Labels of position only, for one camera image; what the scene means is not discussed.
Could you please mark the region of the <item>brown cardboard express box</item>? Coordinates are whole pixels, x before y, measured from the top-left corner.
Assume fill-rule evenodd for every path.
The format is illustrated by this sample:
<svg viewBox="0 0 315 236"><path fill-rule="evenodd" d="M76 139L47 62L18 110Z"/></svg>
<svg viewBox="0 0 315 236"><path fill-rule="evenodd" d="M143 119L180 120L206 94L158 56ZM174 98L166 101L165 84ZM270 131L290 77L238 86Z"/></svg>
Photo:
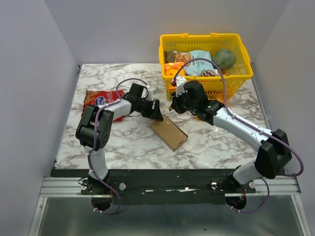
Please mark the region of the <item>brown cardboard express box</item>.
<svg viewBox="0 0 315 236"><path fill-rule="evenodd" d="M154 121L150 128L172 150L176 151L188 139L188 135L182 131L166 115L162 115L163 121Z"/></svg>

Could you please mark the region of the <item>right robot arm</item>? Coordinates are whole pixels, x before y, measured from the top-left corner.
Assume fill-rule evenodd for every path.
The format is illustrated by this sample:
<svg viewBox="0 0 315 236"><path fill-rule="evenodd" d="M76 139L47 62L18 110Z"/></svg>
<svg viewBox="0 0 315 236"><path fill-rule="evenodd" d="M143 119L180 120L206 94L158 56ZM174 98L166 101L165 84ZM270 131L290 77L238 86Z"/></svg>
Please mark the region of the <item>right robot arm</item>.
<svg viewBox="0 0 315 236"><path fill-rule="evenodd" d="M244 184L254 179L274 179L292 159L287 134L283 130L262 129L227 111L223 103L208 99L198 81L177 80L176 91L171 97L171 108L177 113L189 111L200 120L230 132L257 152L254 161L236 168L231 174L232 177L227 179L226 186L229 191L239 192Z"/></svg>

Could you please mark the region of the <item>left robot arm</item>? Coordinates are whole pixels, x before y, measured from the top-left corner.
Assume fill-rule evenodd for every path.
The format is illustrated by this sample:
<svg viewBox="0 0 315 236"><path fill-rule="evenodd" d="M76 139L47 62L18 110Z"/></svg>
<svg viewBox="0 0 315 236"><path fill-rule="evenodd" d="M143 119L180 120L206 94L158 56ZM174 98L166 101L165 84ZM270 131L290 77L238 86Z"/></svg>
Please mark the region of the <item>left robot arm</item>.
<svg viewBox="0 0 315 236"><path fill-rule="evenodd" d="M109 189L104 148L110 138L113 121L134 112L144 118L163 121L155 94L156 90L150 85L133 83L129 92L119 95L115 101L88 105L83 112L75 135L87 153L89 181L93 181L92 188L96 193L104 194Z"/></svg>

